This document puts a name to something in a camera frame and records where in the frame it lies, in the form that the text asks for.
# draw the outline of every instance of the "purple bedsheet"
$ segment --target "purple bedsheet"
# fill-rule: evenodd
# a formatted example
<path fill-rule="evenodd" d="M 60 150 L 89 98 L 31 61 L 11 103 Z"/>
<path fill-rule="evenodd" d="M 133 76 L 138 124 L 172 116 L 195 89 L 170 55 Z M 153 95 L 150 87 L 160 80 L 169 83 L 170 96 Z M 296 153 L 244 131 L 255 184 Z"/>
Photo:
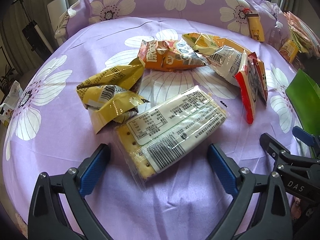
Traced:
<path fill-rule="evenodd" d="M 114 124 L 94 134 L 76 85 L 105 68 L 128 63 L 137 55 L 141 39 L 180 39 L 181 34 L 190 32 L 227 37 L 255 51 L 265 63 L 268 105 L 265 107 L 258 100 L 255 120 L 248 125 L 239 89 L 209 67 L 171 73 L 145 70 L 140 93 L 150 103 L 140 106 L 140 112 L 201 85 L 215 100 L 228 106 L 229 117 L 194 151 L 151 179 L 143 192 L 117 148 Z M 228 29 L 170 17 L 124 17 L 90 25 L 72 35 L 45 62 L 14 112 L 3 157 L 9 197 L 28 221 L 39 173 L 65 173 L 90 156 L 100 143 L 106 143 L 112 149 L 111 162 L 86 200 L 115 240 L 205 239 L 231 201 L 207 163 L 210 143 L 218 143 L 240 167 L 261 174 L 268 174 L 273 167 L 272 159 L 259 144 L 264 132 L 278 139 L 292 154 L 307 152 L 292 136 L 292 127 L 300 123 L 284 93 L 294 76 L 289 64 L 271 46 Z M 245 217 L 246 223 L 256 197 Z M 62 201 L 71 225 L 79 230 L 65 199 Z"/>

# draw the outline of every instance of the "snack bag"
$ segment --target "snack bag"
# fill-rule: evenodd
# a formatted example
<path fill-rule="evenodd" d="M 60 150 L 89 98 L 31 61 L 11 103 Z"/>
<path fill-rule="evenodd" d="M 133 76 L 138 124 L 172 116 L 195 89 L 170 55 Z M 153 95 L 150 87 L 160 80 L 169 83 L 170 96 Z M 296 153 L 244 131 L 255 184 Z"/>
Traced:
<path fill-rule="evenodd" d="M 256 111 L 258 88 L 255 67 L 249 64 L 248 60 L 248 55 L 243 52 L 239 72 L 235 77 L 240 85 L 242 102 L 247 110 L 247 123 L 252 124 Z"/>
<path fill-rule="evenodd" d="M 267 79 L 266 79 L 266 71 L 264 68 L 264 63 L 262 60 L 258 59 L 255 52 L 248 55 L 248 58 L 253 61 L 253 64 L 255 66 L 255 70 L 257 71 L 258 76 L 258 89 L 260 94 L 262 95 L 264 99 L 264 103 L 267 106 L 267 100 L 268 100 L 268 87 L 267 87 Z"/>
<path fill-rule="evenodd" d="M 164 171 L 211 135 L 226 111 L 198 86 L 170 98 L 116 128 L 138 185 Z"/>
<path fill-rule="evenodd" d="M 289 63 L 295 59 L 299 49 L 292 40 L 287 40 L 279 50 L 280 55 Z"/>
<path fill-rule="evenodd" d="M 111 120 L 125 122 L 134 116 L 137 106 L 148 102 L 138 95 L 144 66 L 138 58 L 98 73 L 76 87 L 88 109 L 97 134 Z"/>
<path fill-rule="evenodd" d="M 229 47 L 223 46 L 206 59 L 209 67 L 222 76 L 229 83 L 239 87 L 235 74 L 238 73 L 242 54 L 241 52 Z"/>
<path fill-rule="evenodd" d="M 226 45 L 226 46 L 234 48 L 235 50 L 237 50 L 241 53 L 243 53 L 245 51 L 247 53 L 247 55 L 251 53 L 251 51 L 249 51 L 248 49 L 240 46 L 239 44 L 237 44 L 234 41 L 229 40 L 227 38 L 217 38 L 217 39 L 215 39 L 215 42 L 217 43 L 217 45 L 219 47 L 223 47 L 224 45 Z"/>
<path fill-rule="evenodd" d="M 183 39 L 142 41 L 138 57 L 144 62 L 145 68 L 167 72 L 205 65 Z"/>
<path fill-rule="evenodd" d="M 186 33 L 182 35 L 182 38 L 195 52 L 203 55 L 212 55 L 219 48 L 215 42 L 215 39 L 219 38 L 219 36 L 204 33 Z"/>

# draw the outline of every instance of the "crumpled wrapper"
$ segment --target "crumpled wrapper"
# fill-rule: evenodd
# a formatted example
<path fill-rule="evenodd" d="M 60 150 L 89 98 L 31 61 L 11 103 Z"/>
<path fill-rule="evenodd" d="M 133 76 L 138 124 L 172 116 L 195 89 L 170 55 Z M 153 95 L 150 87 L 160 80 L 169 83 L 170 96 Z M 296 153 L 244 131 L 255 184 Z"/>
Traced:
<path fill-rule="evenodd" d="M 137 94 L 143 71 L 143 62 L 136 58 L 129 65 L 118 65 L 93 75 L 76 87 L 96 134 L 112 120 L 127 121 L 138 112 L 138 105 L 148 102 Z"/>
<path fill-rule="evenodd" d="M 186 33 L 182 35 L 182 38 L 195 52 L 202 55 L 212 55 L 220 47 L 215 41 L 220 38 L 219 36 L 204 33 Z"/>
<path fill-rule="evenodd" d="M 142 41 L 138 57 L 144 62 L 145 68 L 166 72 L 204 66 L 201 56 L 183 39 Z"/>

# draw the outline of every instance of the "orange snack bag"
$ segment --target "orange snack bag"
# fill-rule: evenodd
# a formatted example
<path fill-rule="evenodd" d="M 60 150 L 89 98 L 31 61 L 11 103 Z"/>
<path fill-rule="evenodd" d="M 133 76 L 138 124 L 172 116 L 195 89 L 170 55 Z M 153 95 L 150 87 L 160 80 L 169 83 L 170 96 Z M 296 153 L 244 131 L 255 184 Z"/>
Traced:
<path fill-rule="evenodd" d="M 145 63 L 145 68 L 167 72 L 205 65 L 183 39 L 142 41 L 138 57 Z"/>
<path fill-rule="evenodd" d="M 254 65 L 249 63 L 246 52 L 242 54 L 240 68 L 235 78 L 240 85 L 242 102 L 247 110 L 247 123 L 252 124 L 256 112 L 257 73 Z"/>
<path fill-rule="evenodd" d="M 267 87 L 267 80 L 266 80 L 266 71 L 264 68 L 264 63 L 262 60 L 258 59 L 257 54 L 255 52 L 248 55 L 250 59 L 252 59 L 253 64 L 255 66 L 255 70 L 257 71 L 257 85 L 260 94 L 263 97 L 264 103 L 267 106 L 268 100 L 268 87 Z"/>

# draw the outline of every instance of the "yellow snack bag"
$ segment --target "yellow snack bag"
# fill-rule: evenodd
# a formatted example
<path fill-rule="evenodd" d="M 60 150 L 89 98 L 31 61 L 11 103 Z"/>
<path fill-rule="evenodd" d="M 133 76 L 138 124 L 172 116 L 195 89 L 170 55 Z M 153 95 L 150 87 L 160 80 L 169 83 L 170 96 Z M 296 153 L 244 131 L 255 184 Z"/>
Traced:
<path fill-rule="evenodd" d="M 247 55 L 252 53 L 250 50 L 240 46 L 239 44 L 237 44 L 234 41 L 229 40 L 227 38 L 217 38 L 217 39 L 215 39 L 215 41 L 219 47 L 223 47 L 224 45 L 226 45 L 228 47 L 234 48 L 235 50 L 237 50 L 241 53 L 243 53 L 245 51 Z"/>
<path fill-rule="evenodd" d="M 219 49 L 215 42 L 215 39 L 219 38 L 219 36 L 204 33 L 186 33 L 182 35 L 182 38 L 195 52 L 203 55 L 212 55 Z"/>
<path fill-rule="evenodd" d="M 143 71 L 143 63 L 136 58 L 129 65 L 115 66 L 93 75 L 76 87 L 89 111 L 95 133 L 111 120 L 125 122 L 138 112 L 138 105 L 148 102 L 137 94 Z"/>
<path fill-rule="evenodd" d="M 289 63 L 295 59 L 299 49 L 292 40 L 287 40 L 279 50 L 280 55 Z"/>

